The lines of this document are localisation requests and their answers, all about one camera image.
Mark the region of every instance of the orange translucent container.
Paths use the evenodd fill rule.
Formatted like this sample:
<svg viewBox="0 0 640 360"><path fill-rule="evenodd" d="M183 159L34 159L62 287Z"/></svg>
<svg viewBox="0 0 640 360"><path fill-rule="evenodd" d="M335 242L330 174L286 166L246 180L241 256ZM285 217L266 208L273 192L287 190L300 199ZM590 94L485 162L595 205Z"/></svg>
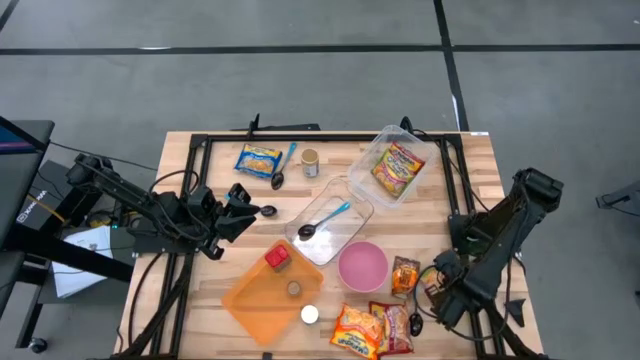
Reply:
<svg viewBox="0 0 640 360"><path fill-rule="evenodd" d="M291 264L275 272L261 256L222 298L222 305L263 346L272 343L293 319L300 318L300 310L317 297L324 281L322 273L288 241L278 240L271 249L278 245L287 249ZM300 284L297 296L287 291L291 281Z"/></svg>

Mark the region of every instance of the red cube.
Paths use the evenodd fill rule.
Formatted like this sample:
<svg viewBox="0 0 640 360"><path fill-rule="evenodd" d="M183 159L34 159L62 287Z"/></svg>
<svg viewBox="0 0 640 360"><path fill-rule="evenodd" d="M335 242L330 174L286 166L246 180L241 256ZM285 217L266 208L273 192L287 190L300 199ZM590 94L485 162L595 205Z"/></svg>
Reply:
<svg viewBox="0 0 640 360"><path fill-rule="evenodd" d="M279 272L291 263L291 256L289 256L287 249L282 245L278 245L269 251L264 256L264 259L267 260L267 263L269 263L276 272Z"/></svg>

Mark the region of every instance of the plastic spoon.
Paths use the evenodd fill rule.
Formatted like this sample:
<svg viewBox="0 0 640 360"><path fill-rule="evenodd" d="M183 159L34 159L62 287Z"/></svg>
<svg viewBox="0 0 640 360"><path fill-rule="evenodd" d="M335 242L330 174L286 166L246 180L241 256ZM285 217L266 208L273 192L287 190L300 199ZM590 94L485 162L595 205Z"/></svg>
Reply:
<svg viewBox="0 0 640 360"><path fill-rule="evenodd" d="M334 217L334 216L336 216L336 215L338 215L338 214L340 214L342 212L347 211L350 207L351 207L351 203L348 202L348 201L345 201L345 203L340 205L340 207L336 211L334 211L331 214L329 214L329 216L327 216L326 218L320 220L320 222L318 222L317 224L315 224L315 225L312 225L312 224L302 225L300 227L300 229L298 229L298 235L300 235L300 237L304 237L304 238L312 237L313 234L316 233L316 229L320 225L322 225L325 222L329 221L329 219L331 219L332 217Z"/></svg>
<svg viewBox="0 0 640 360"><path fill-rule="evenodd" d="M291 146L289 146L289 152L287 153L287 157L284 159L282 168L280 168L280 171L276 171L276 173L271 177L271 188L273 190L278 190L282 186L282 183L284 182L284 174L282 173L282 170L284 170L284 167L287 166L289 159L291 159L291 154L293 154L293 151L295 149L296 143L291 143Z"/></svg>

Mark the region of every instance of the gray floor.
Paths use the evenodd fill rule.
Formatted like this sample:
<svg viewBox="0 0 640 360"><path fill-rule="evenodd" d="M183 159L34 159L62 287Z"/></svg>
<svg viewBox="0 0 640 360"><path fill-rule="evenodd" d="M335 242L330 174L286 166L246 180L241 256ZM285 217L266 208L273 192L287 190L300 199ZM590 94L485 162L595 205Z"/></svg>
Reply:
<svg viewBox="0 0 640 360"><path fill-rule="evenodd" d="M0 0L4 8L8 0ZM634 0L446 0L454 44L640 43ZM0 48L162 47L440 40L428 0L20 0ZM640 52L456 54L469 124L492 135L505 186L535 166L565 182L560 209L525 243L548 354L635 359L640 343L640 223L594 196L640 178ZM403 115L455 130L440 53L0 56L0 111L52 119L54 140L155 165L169 130L318 122L380 129ZM121 146L113 139L119 138ZM73 153L48 156L71 164ZM126 165L138 184L153 174ZM40 355L13 350L33 289L0 321L0 359L107 356L121 293L45 307Z"/></svg>

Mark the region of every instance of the pink bowl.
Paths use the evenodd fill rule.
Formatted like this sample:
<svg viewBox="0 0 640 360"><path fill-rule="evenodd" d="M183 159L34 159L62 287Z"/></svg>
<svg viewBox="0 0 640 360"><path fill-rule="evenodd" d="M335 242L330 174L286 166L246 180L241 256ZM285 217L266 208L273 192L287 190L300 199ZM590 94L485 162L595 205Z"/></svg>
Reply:
<svg viewBox="0 0 640 360"><path fill-rule="evenodd" d="M382 249L362 241L348 245L338 259L338 274L349 289L367 293L376 291L389 274L389 262Z"/></svg>

